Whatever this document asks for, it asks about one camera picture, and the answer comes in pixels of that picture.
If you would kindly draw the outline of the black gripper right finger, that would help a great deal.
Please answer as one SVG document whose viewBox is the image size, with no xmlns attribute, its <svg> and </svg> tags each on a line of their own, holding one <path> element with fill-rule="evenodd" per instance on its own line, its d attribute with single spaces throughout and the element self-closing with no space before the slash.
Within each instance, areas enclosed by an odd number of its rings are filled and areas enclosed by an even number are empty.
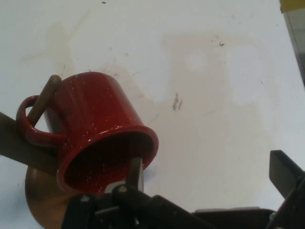
<svg viewBox="0 0 305 229">
<path fill-rule="evenodd" d="M 285 199 L 268 224 L 269 229 L 305 227 L 305 172 L 283 151 L 272 150 L 269 178 Z"/>
</svg>

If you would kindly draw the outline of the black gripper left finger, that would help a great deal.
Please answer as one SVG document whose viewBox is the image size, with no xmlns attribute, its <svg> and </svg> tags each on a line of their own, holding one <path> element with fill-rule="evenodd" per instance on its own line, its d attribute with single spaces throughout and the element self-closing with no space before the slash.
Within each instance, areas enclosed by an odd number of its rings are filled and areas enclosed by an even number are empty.
<svg viewBox="0 0 305 229">
<path fill-rule="evenodd" d="M 161 196 L 143 192 L 141 158 L 131 161 L 125 184 L 100 199 L 73 199 L 66 210 L 64 229 L 196 229 L 198 219 Z"/>
</svg>

